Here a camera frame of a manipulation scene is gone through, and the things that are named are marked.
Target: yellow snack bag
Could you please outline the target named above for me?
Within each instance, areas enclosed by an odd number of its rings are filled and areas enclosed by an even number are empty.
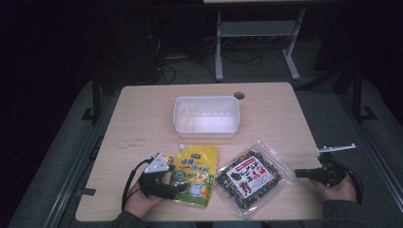
[[[190,145],[175,158],[170,183],[187,184],[173,199],[207,206],[213,192],[217,172],[218,149],[215,145]]]

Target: sleeve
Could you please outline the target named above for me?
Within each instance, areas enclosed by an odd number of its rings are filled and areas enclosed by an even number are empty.
[[[347,200],[323,202],[322,228],[368,228],[358,203]]]
[[[127,211],[123,211],[116,219],[106,224],[103,228],[138,228],[143,226],[143,221],[140,218]]]

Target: seaweed package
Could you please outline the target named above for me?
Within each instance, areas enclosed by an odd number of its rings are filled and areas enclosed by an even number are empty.
[[[275,151],[254,140],[247,151],[218,170],[216,185],[232,213],[249,219],[284,183],[291,184],[294,179]]]

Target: plastic tray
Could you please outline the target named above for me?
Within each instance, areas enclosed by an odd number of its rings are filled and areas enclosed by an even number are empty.
[[[233,138],[240,125],[240,107],[231,96],[180,97],[173,121],[181,138]]]

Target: snack package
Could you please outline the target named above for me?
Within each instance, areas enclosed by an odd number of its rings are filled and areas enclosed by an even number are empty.
[[[173,200],[207,206],[213,192],[217,160],[215,145],[190,145],[183,149],[174,158],[170,184],[187,183],[187,186]]]
[[[254,140],[247,151],[218,170],[216,185],[231,211],[249,219],[284,183],[294,179],[294,173],[272,149]]]

